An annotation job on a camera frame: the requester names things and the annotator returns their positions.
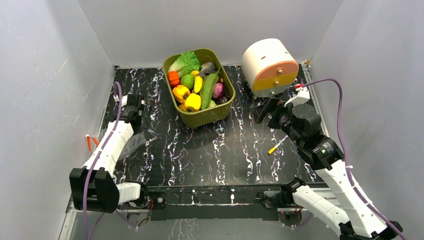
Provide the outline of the green leafy vegetable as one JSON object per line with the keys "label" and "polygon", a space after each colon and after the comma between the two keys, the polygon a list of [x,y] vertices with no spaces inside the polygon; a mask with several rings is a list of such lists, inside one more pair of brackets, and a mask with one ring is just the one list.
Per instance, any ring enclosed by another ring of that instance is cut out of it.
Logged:
{"label": "green leafy vegetable", "polygon": [[212,92],[214,90],[215,84],[218,81],[220,69],[217,72],[211,73],[207,75],[203,81],[203,86],[200,91],[200,97],[201,97],[201,110],[206,109],[210,101],[212,99]]}

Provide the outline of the yellow banana pepper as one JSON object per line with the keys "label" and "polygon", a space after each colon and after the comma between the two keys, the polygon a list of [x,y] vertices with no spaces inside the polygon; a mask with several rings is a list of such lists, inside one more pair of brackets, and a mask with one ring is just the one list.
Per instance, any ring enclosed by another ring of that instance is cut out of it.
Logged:
{"label": "yellow banana pepper", "polygon": [[203,86],[203,77],[200,75],[197,75],[194,77],[194,87],[193,87],[193,93],[198,94]]}

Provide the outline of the clear zip top bag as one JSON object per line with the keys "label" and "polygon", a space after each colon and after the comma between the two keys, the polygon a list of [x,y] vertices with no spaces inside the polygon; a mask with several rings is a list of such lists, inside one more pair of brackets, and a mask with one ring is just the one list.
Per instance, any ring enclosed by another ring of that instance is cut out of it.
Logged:
{"label": "clear zip top bag", "polygon": [[144,131],[134,131],[133,135],[128,139],[124,145],[117,161],[121,161],[126,157],[133,154],[140,146],[145,145],[147,142]]}

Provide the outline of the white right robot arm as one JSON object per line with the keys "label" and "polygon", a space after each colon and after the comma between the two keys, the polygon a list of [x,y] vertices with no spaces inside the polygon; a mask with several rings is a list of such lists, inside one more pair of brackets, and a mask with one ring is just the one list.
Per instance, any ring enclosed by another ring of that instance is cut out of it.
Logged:
{"label": "white right robot arm", "polygon": [[345,156],[323,133],[322,119],[314,106],[271,97],[250,112],[258,124],[272,115],[269,128],[282,130],[291,139],[297,153],[324,180],[339,204],[321,197],[297,177],[282,185],[281,192],[268,201],[309,210],[341,240],[392,240],[402,235],[402,226],[379,213],[348,174]]}

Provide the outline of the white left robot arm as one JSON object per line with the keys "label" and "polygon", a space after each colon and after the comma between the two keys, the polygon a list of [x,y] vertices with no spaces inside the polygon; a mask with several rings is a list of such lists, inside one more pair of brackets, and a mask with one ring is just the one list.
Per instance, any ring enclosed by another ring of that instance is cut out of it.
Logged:
{"label": "white left robot arm", "polygon": [[144,96],[128,94],[120,103],[120,115],[108,123],[103,138],[90,158],[82,167],[70,171],[72,201],[77,210],[113,213],[128,202],[137,208],[144,208],[149,203],[149,194],[143,182],[117,184],[113,179],[123,151],[133,147],[137,138],[144,142],[144,132],[148,128]]}

